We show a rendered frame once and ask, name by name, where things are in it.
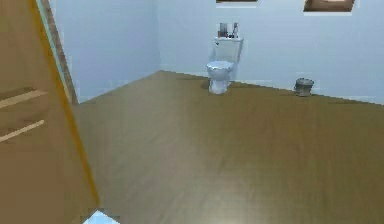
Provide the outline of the white toilet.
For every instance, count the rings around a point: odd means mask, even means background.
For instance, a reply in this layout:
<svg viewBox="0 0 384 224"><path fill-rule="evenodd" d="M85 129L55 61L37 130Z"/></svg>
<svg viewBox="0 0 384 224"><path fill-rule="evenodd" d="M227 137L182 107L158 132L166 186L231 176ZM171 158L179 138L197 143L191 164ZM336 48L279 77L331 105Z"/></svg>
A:
<svg viewBox="0 0 384 224"><path fill-rule="evenodd" d="M206 64L209 76L209 91L223 94L233 78L233 72L241 60L242 37L215 37L213 40L213 58Z"/></svg>

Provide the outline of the grey metal bin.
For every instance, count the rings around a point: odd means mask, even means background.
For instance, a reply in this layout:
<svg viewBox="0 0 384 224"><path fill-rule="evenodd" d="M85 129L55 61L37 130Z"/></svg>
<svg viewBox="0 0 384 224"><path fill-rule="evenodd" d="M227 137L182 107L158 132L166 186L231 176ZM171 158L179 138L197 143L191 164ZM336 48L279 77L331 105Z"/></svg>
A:
<svg viewBox="0 0 384 224"><path fill-rule="evenodd" d="M308 97L311 95L311 89L314 81L307 78L299 78L295 82L294 92L297 96Z"/></svg>

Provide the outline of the brown wooden room door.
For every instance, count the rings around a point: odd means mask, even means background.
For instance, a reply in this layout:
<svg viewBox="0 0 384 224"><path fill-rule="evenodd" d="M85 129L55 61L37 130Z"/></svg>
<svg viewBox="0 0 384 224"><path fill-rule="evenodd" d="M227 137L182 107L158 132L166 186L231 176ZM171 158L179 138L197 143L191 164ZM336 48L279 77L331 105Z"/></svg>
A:
<svg viewBox="0 0 384 224"><path fill-rule="evenodd" d="M97 194L37 0L0 0L0 224L83 224Z"/></svg>

